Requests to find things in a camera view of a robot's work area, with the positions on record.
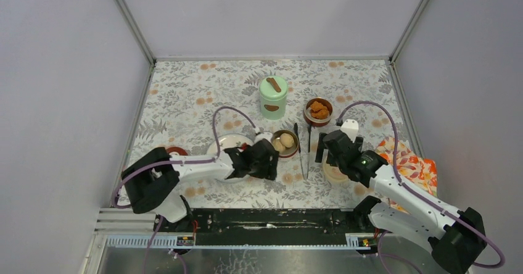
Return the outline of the rice ball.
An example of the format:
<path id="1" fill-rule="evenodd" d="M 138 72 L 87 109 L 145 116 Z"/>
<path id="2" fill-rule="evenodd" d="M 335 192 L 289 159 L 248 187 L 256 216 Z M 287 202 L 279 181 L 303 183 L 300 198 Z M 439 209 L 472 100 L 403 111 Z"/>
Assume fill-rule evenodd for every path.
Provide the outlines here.
<path id="1" fill-rule="evenodd" d="M 277 151 L 277 152 L 284 152 L 287 148 L 285 147 L 285 145 L 283 145 L 283 143 L 280 141 L 280 139 L 275 139 L 272 141 L 272 145 L 274 147 L 274 149 Z"/>
<path id="2" fill-rule="evenodd" d="M 289 133 L 283 133 L 279 137 L 280 141 L 285 145 L 286 148 L 293 148 L 295 145 L 294 137 Z"/>

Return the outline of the white plate with food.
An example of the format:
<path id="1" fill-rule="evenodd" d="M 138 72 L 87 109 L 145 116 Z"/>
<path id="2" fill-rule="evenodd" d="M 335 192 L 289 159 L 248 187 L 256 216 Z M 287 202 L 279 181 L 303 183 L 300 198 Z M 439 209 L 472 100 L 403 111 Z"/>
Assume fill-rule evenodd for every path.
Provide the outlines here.
<path id="1" fill-rule="evenodd" d="M 241 135 L 241 134 L 236 134 L 236 133 L 220 136 L 218 138 L 218 142 L 220 144 L 220 149 L 222 152 L 226 148 L 231 148 L 231 147 L 241 148 L 241 147 L 244 147 L 247 145 L 251 146 L 254 144 L 254 142 L 250 138 L 248 138 L 244 135 Z M 209 145 L 206 154 L 216 155 L 216 152 L 217 152 L 216 144 L 212 143 L 211 145 Z M 232 178 L 230 180 L 218 180 L 218 181 L 225 182 L 225 183 L 237 183 L 240 181 L 244 181 L 246 179 L 247 179 L 247 176 L 245 176 L 243 178 Z"/>

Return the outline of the fried chicken piece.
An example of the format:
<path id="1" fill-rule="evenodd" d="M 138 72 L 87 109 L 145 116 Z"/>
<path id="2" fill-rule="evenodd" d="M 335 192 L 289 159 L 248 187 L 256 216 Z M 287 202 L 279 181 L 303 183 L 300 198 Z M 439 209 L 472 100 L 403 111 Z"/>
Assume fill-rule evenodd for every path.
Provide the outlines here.
<path id="1" fill-rule="evenodd" d="M 330 117 L 330 111 L 327 108 L 325 108 L 324 110 L 322 110 L 318 113 L 312 113 L 312 116 L 315 119 L 324 120 L 324 119 L 327 119 Z"/>
<path id="2" fill-rule="evenodd" d="M 318 101 L 314 101 L 310 104 L 310 107 L 309 107 L 309 110 L 311 113 L 318 113 L 322 110 L 324 110 L 326 107 L 324 106 L 324 104 L 318 102 Z"/>

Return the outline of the green cylindrical container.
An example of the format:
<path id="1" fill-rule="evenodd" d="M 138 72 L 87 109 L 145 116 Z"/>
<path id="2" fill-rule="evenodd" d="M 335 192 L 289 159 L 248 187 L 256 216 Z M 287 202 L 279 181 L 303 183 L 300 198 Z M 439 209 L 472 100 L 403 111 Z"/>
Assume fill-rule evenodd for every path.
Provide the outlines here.
<path id="1" fill-rule="evenodd" d="M 260 112 L 268 120 L 279 120 L 286 113 L 287 93 L 265 94 L 260 92 Z"/>

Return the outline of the green lid with handle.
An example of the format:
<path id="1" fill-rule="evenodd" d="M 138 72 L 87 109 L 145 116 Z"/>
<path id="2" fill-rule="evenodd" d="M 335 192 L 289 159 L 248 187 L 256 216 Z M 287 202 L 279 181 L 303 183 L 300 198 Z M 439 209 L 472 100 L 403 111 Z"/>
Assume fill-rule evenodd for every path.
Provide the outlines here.
<path id="1" fill-rule="evenodd" d="M 267 101 L 278 101 L 283 99 L 288 94 L 287 81 L 280 76 L 268 76 L 259 84 L 259 93 L 263 99 Z"/>

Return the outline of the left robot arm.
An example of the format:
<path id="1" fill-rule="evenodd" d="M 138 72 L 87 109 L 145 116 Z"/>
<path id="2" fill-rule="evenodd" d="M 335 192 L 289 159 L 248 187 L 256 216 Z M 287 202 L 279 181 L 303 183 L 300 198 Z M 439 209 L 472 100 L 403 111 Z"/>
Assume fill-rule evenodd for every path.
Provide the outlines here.
<path id="1" fill-rule="evenodd" d="M 171 156 L 157 147 L 121 173 L 121 183 L 135 214 L 155 212 L 176 231 L 191 225 L 189 206 L 175 191 L 199 180 L 234 182 L 245 177 L 274 181 L 279 153 L 266 138 L 253 145 L 228 147 L 216 154 Z"/>

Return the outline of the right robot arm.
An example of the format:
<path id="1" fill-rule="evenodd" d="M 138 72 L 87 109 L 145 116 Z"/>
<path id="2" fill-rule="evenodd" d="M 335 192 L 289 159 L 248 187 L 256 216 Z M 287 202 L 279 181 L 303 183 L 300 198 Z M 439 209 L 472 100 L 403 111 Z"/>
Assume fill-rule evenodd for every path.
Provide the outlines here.
<path id="1" fill-rule="evenodd" d="M 356 228 L 391 231 L 425 249 L 448 273 L 466 273 L 487 246 L 478 235 L 485 232 L 481 214 L 471 207 L 459 210 L 398 179 L 392 165 L 374 151 L 362 151 L 362 144 L 363 138 L 351 140 L 341 130 L 320 133 L 315 158 L 403 208 L 397 211 L 368 196 L 355 209 Z"/>

